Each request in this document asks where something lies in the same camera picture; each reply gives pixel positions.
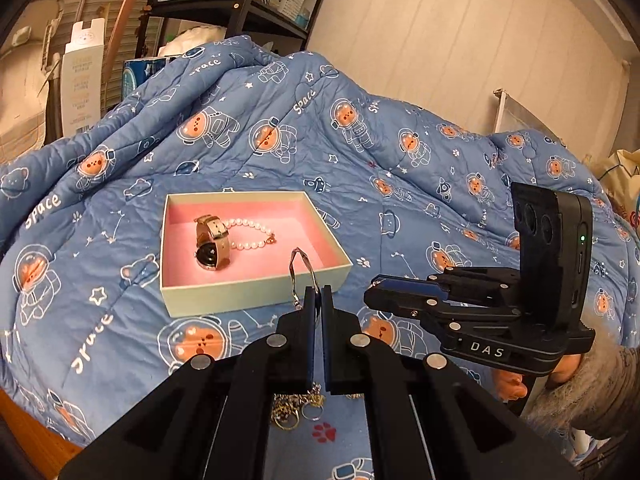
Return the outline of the right human hand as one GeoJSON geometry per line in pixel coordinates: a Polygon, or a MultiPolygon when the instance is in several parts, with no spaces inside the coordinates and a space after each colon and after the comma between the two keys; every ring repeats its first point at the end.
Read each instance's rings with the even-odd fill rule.
{"type": "MultiPolygon", "coordinates": [[[[575,375],[580,364],[582,364],[581,354],[563,356],[548,376],[546,388],[554,389],[568,382],[575,375]]],[[[501,401],[516,401],[526,397],[528,387],[524,384],[522,374],[508,372],[507,370],[492,370],[491,374],[492,378],[494,378],[498,398],[501,401]]]]}

